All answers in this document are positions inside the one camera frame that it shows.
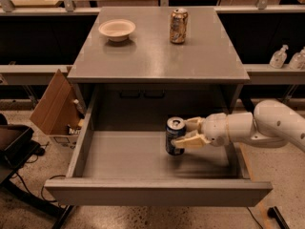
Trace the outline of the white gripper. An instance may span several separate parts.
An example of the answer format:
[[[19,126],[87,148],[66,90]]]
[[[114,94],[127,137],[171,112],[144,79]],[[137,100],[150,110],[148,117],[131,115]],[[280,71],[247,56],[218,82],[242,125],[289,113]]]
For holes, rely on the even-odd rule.
[[[226,114],[210,114],[205,120],[200,116],[188,118],[184,123],[189,133],[171,141],[175,148],[201,148],[207,144],[224,146],[229,143]]]

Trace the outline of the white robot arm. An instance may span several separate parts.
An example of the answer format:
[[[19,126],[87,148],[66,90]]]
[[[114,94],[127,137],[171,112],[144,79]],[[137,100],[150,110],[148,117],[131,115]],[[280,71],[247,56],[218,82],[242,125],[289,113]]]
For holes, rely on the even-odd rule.
[[[171,141],[174,148],[215,147],[241,142],[259,148],[279,148],[288,142],[305,152],[305,118],[276,100],[264,100],[254,112],[210,114],[183,119],[186,134]]]

